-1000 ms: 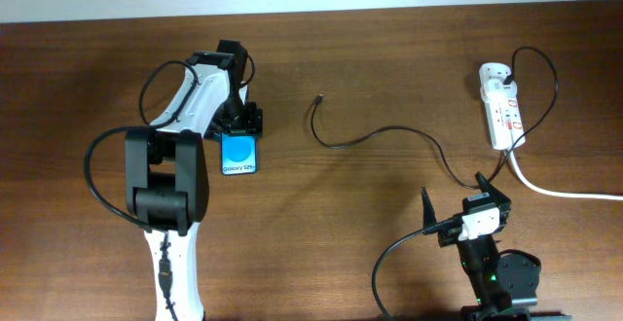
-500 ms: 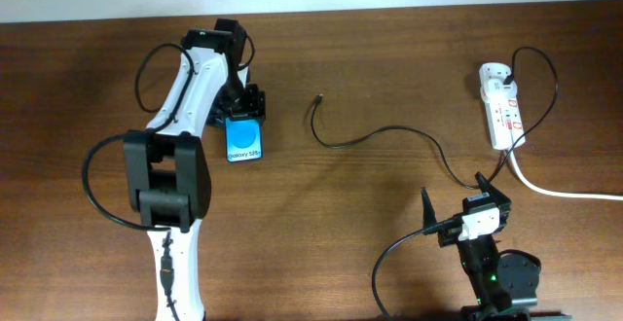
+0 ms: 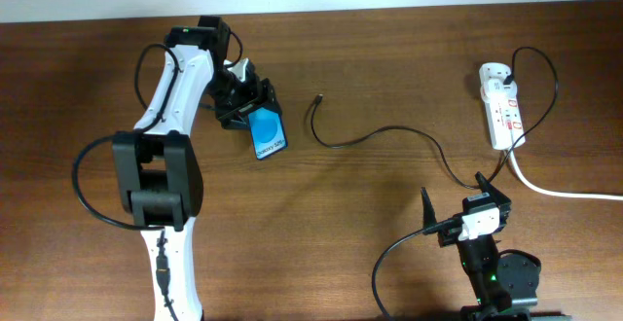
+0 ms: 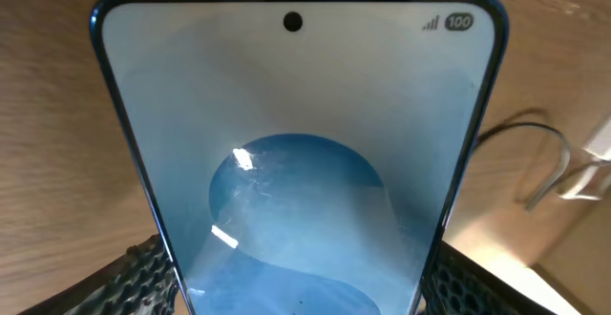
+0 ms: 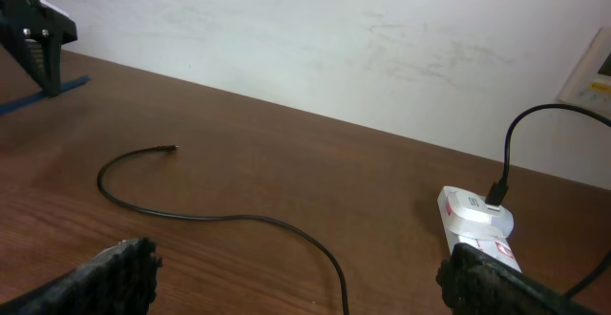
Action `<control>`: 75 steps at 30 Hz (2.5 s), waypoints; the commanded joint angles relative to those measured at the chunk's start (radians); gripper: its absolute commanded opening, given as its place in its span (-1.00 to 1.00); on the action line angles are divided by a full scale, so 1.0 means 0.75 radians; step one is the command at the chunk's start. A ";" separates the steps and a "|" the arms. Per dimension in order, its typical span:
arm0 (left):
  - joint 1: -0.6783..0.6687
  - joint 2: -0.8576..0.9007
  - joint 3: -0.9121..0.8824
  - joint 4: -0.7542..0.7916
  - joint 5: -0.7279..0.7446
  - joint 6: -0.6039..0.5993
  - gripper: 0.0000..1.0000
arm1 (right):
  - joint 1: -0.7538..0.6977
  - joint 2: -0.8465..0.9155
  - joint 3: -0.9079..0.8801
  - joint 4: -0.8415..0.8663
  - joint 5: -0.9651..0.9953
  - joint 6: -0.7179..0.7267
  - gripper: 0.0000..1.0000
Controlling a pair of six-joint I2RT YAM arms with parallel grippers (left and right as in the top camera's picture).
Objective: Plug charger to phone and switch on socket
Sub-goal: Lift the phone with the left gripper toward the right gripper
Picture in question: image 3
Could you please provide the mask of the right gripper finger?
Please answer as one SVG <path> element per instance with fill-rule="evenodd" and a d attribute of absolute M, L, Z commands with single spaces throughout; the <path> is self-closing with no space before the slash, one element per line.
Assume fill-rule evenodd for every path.
<path fill-rule="evenodd" d="M 503 194 L 500 190 L 494 187 L 491 182 L 481 173 L 477 172 L 475 174 L 476 181 L 482 193 L 488 193 L 492 198 L 493 202 L 499 209 L 509 209 L 512 201 L 511 199 Z"/>
<path fill-rule="evenodd" d="M 435 211 L 426 187 L 421 187 L 422 226 L 428 228 L 437 224 Z"/>

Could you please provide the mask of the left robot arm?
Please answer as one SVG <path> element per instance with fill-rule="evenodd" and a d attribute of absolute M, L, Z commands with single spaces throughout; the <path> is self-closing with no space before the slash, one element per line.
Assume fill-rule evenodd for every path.
<path fill-rule="evenodd" d="M 165 69 L 142 118 L 112 141 L 122 206 L 145 242 L 157 320 L 202 320 L 193 231 L 202 172 L 191 143 L 204 96 L 225 129 L 250 133 L 257 160 L 288 146 L 275 89 L 242 56 L 227 59 L 236 35 L 220 17 L 175 26 L 165 36 Z"/>

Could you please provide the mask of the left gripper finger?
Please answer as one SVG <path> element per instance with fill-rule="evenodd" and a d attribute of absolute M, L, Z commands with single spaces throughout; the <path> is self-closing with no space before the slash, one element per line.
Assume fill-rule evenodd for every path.
<path fill-rule="evenodd" d="M 262 80 L 261 84 L 262 84 L 263 93 L 264 93 L 264 100 L 262 102 L 261 107 L 269 111 L 272 111 L 274 113 L 277 113 L 279 116 L 281 116 L 282 109 L 278 103 L 276 93 L 275 93 L 275 88 L 273 84 L 268 78 Z"/>
<path fill-rule="evenodd" d="M 221 126 L 224 129 L 228 129 L 228 130 L 249 130 L 250 129 L 248 120 L 241 119 L 241 118 L 224 119 L 221 122 Z"/>

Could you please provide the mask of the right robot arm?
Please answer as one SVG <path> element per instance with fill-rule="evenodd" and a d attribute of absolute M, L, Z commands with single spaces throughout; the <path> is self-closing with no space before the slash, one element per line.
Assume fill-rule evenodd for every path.
<path fill-rule="evenodd" d="M 561 312 L 533 313 L 541 261 L 516 249 L 500 251 L 494 235 L 507 224 L 511 199 L 484 175 L 475 178 L 481 193 L 462 201 L 462 210 L 439 221 L 428 193 L 421 190 L 423 233 L 435 234 L 441 247 L 455 246 L 477 303 L 463 307 L 462 320 L 570 320 Z"/>

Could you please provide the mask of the blue screen Samsung smartphone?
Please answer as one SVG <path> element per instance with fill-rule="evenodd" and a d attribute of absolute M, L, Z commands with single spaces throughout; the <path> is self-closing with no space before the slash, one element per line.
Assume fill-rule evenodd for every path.
<path fill-rule="evenodd" d="M 265 160 L 287 148 L 288 142 L 279 113 L 259 108 L 248 115 L 248 120 L 257 160 Z"/>

